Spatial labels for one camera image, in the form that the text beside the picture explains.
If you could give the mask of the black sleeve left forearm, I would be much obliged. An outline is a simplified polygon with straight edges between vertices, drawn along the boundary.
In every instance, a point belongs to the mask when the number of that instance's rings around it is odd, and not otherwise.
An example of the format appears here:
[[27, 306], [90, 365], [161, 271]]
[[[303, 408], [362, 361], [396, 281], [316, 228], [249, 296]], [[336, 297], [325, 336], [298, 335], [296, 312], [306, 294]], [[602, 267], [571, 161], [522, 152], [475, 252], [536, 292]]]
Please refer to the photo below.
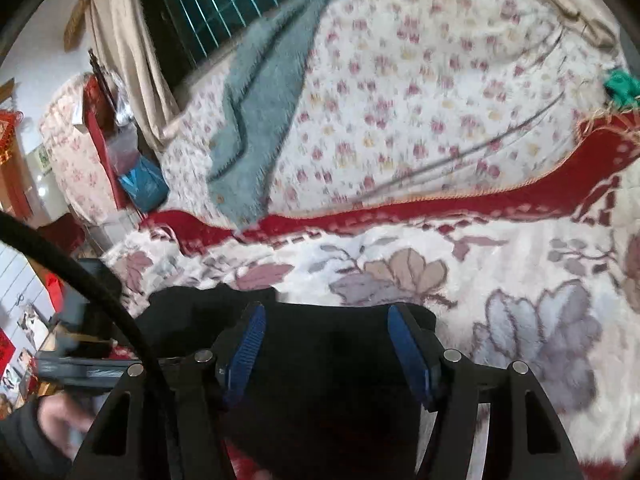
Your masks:
[[28, 401], [1, 421], [1, 479], [65, 479], [72, 462], [43, 433], [40, 401]]

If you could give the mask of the person's left hand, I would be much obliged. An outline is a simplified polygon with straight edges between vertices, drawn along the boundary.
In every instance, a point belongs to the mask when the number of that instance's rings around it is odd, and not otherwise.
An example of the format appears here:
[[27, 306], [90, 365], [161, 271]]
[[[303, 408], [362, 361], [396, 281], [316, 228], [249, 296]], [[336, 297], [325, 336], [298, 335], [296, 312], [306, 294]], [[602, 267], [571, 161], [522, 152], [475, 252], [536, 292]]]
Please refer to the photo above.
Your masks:
[[40, 399], [37, 420], [46, 438], [72, 460], [79, 450], [79, 444], [72, 440], [72, 433], [86, 434], [94, 415], [68, 393], [59, 392]]

